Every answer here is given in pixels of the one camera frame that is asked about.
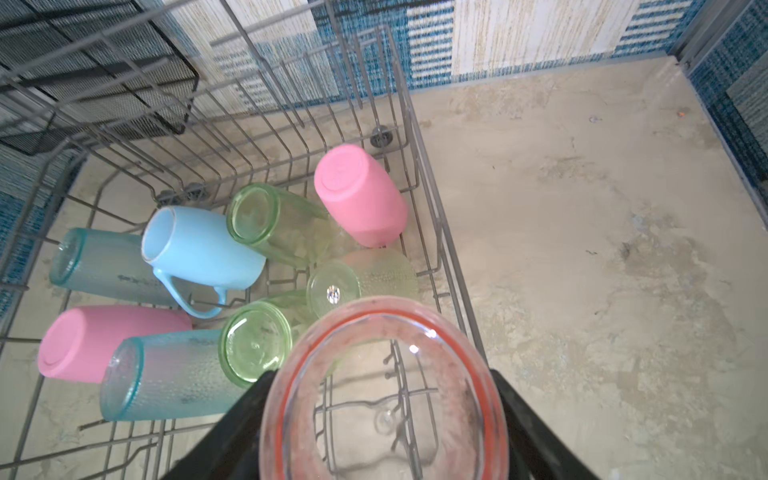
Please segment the pink plastic cup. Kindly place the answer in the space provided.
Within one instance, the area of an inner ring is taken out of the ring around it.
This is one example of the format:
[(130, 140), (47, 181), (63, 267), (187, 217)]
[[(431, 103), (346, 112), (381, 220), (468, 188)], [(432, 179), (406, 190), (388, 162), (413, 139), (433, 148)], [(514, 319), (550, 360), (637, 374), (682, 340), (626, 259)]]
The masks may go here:
[(315, 170), (314, 188), (331, 217), (365, 247), (390, 244), (407, 226), (409, 209), (401, 192), (360, 146), (329, 150)]

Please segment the pink translucent cup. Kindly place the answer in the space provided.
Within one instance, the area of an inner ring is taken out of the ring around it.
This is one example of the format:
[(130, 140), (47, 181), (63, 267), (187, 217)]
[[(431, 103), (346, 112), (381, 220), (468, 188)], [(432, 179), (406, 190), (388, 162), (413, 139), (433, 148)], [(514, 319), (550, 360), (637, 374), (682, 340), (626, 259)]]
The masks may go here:
[(294, 346), (260, 434), (265, 479), (504, 479), (491, 372), (453, 323), (381, 296), (331, 311)]

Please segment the teal translucent cup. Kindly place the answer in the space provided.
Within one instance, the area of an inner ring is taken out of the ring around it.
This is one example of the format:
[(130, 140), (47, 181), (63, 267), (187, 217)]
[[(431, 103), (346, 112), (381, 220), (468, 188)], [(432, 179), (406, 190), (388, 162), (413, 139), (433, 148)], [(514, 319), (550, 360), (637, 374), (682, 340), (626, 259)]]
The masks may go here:
[(141, 255), (141, 237), (74, 228), (58, 245), (50, 282), (58, 287), (117, 300), (175, 307), (172, 295)]

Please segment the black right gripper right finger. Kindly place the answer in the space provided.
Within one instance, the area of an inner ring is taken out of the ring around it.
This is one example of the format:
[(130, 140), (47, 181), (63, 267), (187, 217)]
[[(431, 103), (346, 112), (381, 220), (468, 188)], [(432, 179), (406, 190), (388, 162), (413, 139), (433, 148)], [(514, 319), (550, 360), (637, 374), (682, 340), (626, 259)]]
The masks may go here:
[(500, 395), (507, 424), (509, 479), (598, 480), (500, 372), (491, 369), (490, 373)]

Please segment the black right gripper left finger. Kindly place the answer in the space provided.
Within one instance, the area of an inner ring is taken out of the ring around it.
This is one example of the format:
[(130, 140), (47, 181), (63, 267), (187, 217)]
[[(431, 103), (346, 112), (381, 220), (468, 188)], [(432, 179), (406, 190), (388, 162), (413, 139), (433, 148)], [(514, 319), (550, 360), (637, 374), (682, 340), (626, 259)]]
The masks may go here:
[(265, 372), (164, 479), (259, 479), (259, 435), (276, 375)]

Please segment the light blue mug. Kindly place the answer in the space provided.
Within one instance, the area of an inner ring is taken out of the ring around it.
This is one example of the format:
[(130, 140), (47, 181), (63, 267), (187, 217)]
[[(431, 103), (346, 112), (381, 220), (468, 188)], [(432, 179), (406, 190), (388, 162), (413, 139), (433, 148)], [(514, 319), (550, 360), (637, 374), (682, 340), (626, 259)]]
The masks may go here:
[[(141, 256), (177, 304), (199, 319), (219, 315), (227, 293), (250, 288), (266, 265), (262, 254), (231, 237), (224, 215), (187, 206), (155, 212), (142, 235)], [(213, 288), (217, 305), (195, 309), (188, 295), (174, 285), (176, 279)]]

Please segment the magenta pink cup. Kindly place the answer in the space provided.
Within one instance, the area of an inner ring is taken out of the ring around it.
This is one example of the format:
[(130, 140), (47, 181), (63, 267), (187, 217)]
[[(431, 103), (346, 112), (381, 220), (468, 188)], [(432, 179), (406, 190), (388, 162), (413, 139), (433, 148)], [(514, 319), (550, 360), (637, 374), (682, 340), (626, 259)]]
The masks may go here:
[(38, 370), (47, 378), (99, 383), (125, 339), (191, 329), (191, 318), (181, 310), (136, 305), (75, 307), (60, 314), (45, 333), (37, 356)]

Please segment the green translucent cup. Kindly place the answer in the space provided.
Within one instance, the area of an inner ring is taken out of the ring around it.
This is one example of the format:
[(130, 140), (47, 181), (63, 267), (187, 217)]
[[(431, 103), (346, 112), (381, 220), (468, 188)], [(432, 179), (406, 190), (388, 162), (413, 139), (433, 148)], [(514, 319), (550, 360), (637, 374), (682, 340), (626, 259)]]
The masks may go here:
[(295, 268), (360, 248), (323, 205), (266, 183), (250, 184), (237, 192), (226, 224), (236, 242)]

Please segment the yellow-green translucent cup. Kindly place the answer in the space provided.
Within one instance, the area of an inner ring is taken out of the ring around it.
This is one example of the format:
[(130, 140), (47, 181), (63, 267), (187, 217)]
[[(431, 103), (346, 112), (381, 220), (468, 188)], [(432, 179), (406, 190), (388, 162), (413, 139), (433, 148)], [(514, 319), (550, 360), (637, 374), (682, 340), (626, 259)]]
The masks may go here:
[(318, 318), (366, 297), (421, 300), (418, 278), (409, 260), (388, 248), (358, 250), (324, 262), (310, 276), (306, 292), (308, 306)]

